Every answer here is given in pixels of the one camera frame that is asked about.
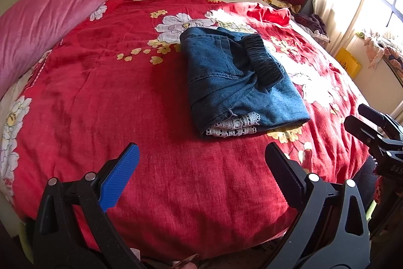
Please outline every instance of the metal screw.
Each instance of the metal screw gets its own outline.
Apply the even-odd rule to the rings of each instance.
[[[85,179],[88,180],[89,182],[90,182],[91,180],[94,180],[95,177],[96,177],[95,172],[88,172],[88,173],[85,175]]]
[[[53,185],[55,185],[57,183],[57,178],[50,178],[49,180],[48,180],[48,185],[49,186],[53,186]]]
[[[355,187],[355,181],[352,179],[347,179],[346,184],[350,187]]]
[[[310,173],[308,178],[312,182],[318,182],[319,181],[319,176],[317,174],[315,174],[315,173]]]

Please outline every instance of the red bedspread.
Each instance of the red bedspread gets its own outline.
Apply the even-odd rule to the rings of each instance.
[[[108,0],[38,64],[14,106],[3,132],[2,189],[22,216],[35,218],[49,178],[78,180],[133,141],[140,164],[108,210],[129,247],[164,259],[213,257],[280,234],[295,211],[265,164],[269,142],[328,182],[351,178],[367,156],[343,127],[362,96],[323,53],[278,26],[288,21],[288,10],[252,3]],[[259,32],[303,96],[310,122],[200,138],[177,44],[197,25]]]

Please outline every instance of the white lace trim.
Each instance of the white lace trim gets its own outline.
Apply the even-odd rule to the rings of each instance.
[[[206,131],[207,136],[214,137],[237,137],[256,133],[256,125],[259,125],[260,115],[256,112],[232,116],[221,121]]]

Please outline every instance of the pink duvet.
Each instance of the pink duvet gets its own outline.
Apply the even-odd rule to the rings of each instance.
[[[0,99],[49,49],[106,0],[19,0],[0,17]]]

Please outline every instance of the blue denim garment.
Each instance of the blue denim garment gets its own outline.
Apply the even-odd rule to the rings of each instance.
[[[233,115],[251,112],[260,115],[257,131],[295,127],[310,119],[260,35],[193,27],[180,40],[188,57],[191,113],[201,134]]]

